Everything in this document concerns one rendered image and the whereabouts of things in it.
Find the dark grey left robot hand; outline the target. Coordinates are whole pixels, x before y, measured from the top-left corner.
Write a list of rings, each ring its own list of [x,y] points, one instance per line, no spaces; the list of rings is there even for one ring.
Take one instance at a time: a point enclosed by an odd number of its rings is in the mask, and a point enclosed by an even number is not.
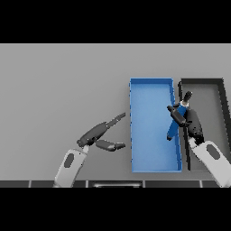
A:
[[[112,143],[106,140],[101,140],[101,137],[105,134],[105,132],[119,122],[123,117],[125,117],[125,113],[116,116],[110,122],[102,122],[95,125],[77,140],[77,144],[81,148],[84,148],[86,145],[91,146],[95,144],[96,147],[109,152],[125,148],[124,143]]]

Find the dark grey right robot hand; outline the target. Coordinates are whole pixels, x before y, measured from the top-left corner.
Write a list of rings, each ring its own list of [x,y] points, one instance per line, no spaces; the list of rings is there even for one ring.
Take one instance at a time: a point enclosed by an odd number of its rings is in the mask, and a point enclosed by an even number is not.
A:
[[[194,109],[188,109],[185,116],[188,125],[180,126],[188,129],[189,138],[193,138],[196,145],[204,143],[204,135],[202,131],[202,126],[199,121],[197,112]]]

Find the blue pipe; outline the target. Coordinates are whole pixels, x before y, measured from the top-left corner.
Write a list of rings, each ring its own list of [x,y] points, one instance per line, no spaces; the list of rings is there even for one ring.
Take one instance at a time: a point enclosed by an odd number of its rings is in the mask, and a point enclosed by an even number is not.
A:
[[[167,109],[171,113],[172,122],[170,128],[167,132],[167,140],[170,141],[178,132],[178,128],[180,126],[188,125],[189,123],[186,121],[184,117],[187,110],[189,109],[189,100],[192,96],[192,92],[188,91],[184,98],[173,106],[167,106]]]

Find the dark grey bin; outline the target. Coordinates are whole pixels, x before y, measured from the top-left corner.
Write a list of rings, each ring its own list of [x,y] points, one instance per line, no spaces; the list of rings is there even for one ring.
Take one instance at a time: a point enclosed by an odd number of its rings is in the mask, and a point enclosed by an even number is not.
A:
[[[206,141],[217,145],[231,162],[231,117],[223,79],[181,79],[179,97],[192,92],[191,109],[197,112]]]

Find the blue bin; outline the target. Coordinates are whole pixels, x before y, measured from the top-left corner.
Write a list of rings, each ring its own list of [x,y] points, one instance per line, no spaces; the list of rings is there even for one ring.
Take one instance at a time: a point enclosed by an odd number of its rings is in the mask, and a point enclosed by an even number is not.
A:
[[[175,103],[172,78],[130,78],[132,173],[181,172],[180,138],[167,132]]]

